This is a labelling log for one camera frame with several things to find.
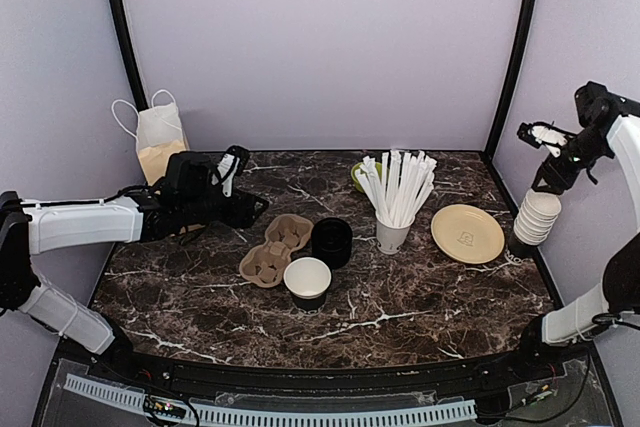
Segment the stack of paper cups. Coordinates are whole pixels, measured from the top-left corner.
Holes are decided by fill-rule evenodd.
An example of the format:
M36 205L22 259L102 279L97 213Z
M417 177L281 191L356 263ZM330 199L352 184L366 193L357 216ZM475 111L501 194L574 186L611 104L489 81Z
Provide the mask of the stack of paper cups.
M561 210L557 195L529 189L514 219L505 258L516 265L530 258L534 250L548 238Z

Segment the brown pulp cup carrier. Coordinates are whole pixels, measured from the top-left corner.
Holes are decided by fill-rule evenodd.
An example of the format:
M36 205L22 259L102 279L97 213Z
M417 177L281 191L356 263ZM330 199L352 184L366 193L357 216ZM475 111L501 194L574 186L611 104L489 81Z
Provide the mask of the brown pulp cup carrier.
M239 274L257 287L278 286L294 252L311 238L314 223L295 214L277 216L265 231L265 242L253 247L242 259Z

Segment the stack of black lids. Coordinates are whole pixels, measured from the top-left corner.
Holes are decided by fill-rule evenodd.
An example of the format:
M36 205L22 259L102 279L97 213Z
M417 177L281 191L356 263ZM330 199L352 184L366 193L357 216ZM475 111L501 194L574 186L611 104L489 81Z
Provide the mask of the stack of black lids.
M352 253L353 232L350 225L335 217L317 222L311 232L312 256L331 270L344 267Z

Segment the black paper coffee cup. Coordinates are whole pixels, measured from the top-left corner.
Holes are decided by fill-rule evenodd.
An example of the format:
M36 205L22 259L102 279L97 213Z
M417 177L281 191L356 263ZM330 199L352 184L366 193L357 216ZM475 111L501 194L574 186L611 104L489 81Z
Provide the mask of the black paper coffee cup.
M283 281L294 305L303 313L313 315L319 313L326 302L332 273L323 261L302 257L285 268Z

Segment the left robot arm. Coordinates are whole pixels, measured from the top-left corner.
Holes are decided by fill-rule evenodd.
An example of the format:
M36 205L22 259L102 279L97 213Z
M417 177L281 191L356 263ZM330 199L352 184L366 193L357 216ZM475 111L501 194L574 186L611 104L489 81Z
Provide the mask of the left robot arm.
M31 258L44 252L102 243L146 243L220 222L248 228L268 208L267 200L233 183L250 158L247 149L185 151L170 156L165 173L151 185L134 185L98 199L23 200L1 195L1 309L20 311L102 356L120 383L141 374L140 359L118 343L127 337L114 323L37 274Z

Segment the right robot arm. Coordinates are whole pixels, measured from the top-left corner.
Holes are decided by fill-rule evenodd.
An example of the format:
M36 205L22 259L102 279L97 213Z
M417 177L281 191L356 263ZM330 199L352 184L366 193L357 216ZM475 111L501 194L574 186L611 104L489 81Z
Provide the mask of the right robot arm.
M639 312L639 230L619 233L613 226L619 189L605 191L594 203L575 197L567 211L561 205L562 195L580 178L591 179L597 161L607 158L623 173L622 188L631 197L628 216L639 217L639 103L594 81L578 87L572 98L577 132L555 125L567 106L552 94L525 89L511 113L518 138L546 155L516 152L506 170L522 179L515 187L521 203L507 251L526 259L547 243L559 255L550 264L553 279L588 287L523 330L510 360L511 373L521 381L534 379L564 350Z

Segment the beige plate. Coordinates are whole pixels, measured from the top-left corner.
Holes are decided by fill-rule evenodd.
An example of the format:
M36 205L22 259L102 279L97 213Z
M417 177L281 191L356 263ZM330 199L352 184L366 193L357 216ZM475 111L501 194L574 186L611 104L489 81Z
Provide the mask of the beige plate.
M448 257L472 265L496 259L505 247L500 224L487 212L466 204L453 204L437 211L431 234Z

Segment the brown paper bag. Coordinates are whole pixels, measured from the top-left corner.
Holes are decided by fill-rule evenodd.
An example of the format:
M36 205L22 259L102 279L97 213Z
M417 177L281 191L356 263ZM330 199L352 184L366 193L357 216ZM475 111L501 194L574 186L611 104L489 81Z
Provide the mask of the brown paper bag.
M129 107L136 115L134 131L118 117L118 104ZM111 113L121 129L134 138L137 158L148 185L155 184L165 175L173 154L189 150L177 101L166 89L159 89L152 95L149 109L137 111L130 102L117 99L111 104Z

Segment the bundle of white wrapped straws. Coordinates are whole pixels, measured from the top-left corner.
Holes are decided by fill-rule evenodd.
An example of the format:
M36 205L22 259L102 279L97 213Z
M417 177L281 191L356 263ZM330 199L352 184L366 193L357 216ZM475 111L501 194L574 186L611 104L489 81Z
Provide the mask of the bundle of white wrapped straws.
M381 211L392 220L416 216L434 189L437 161L419 151L390 150L377 161L365 156L352 168L355 184L366 195L375 213Z

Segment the white cup holding straws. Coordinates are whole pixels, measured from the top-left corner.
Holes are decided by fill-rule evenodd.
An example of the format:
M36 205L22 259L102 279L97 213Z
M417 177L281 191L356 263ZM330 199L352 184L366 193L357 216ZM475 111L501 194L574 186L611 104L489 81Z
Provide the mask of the white cup holding straws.
M386 255L398 253L414 221L414 216L409 220L394 221L389 215L377 211L376 240L378 249Z

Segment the right black frame post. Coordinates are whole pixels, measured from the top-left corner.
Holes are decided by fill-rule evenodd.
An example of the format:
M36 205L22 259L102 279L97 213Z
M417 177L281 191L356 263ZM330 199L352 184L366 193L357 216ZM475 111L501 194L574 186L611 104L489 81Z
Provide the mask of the right black frame post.
M536 0L521 0L507 70L497 103L496 112L489 131L489 136L484 148L484 154L490 161L492 161L496 155L512 104L529 38L535 3Z

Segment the black frame post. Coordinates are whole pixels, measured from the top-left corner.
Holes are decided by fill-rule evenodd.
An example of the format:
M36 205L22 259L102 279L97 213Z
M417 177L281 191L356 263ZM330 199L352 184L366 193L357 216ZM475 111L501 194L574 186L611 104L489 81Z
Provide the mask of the black frame post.
M148 103L129 31L124 0L108 1L122 63L134 100L134 106L138 111L146 110Z
M484 148L484 154L490 161L492 161L496 155L512 104L529 38L535 3L536 0L521 0L507 70L497 103L496 112L489 131L489 136Z

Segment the left black frame post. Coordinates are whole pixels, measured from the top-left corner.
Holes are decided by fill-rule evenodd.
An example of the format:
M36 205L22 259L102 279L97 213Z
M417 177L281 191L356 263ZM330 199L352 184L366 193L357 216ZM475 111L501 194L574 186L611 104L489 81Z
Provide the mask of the left black frame post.
M129 31L124 0L108 1L122 63L134 100L134 106L138 111L146 110L148 103Z

